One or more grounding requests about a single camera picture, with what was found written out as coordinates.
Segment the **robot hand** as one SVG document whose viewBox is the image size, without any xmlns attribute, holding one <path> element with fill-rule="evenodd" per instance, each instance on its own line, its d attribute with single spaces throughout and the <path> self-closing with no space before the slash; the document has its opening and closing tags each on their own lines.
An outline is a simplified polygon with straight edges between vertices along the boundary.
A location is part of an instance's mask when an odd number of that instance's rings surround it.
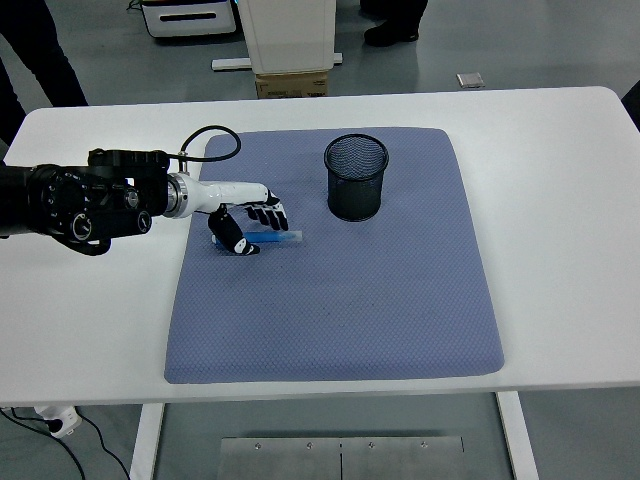
<svg viewBox="0 0 640 480">
<path fill-rule="evenodd" d="M 223 247 L 236 255 L 257 254 L 254 246 L 229 213 L 232 206 L 244 208 L 248 217 L 274 231 L 288 231 L 288 219 L 281 200 L 265 185 L 249 182 L 186 181 L 185 216 L 208 215 L 208 226 Z"/>
</svg>

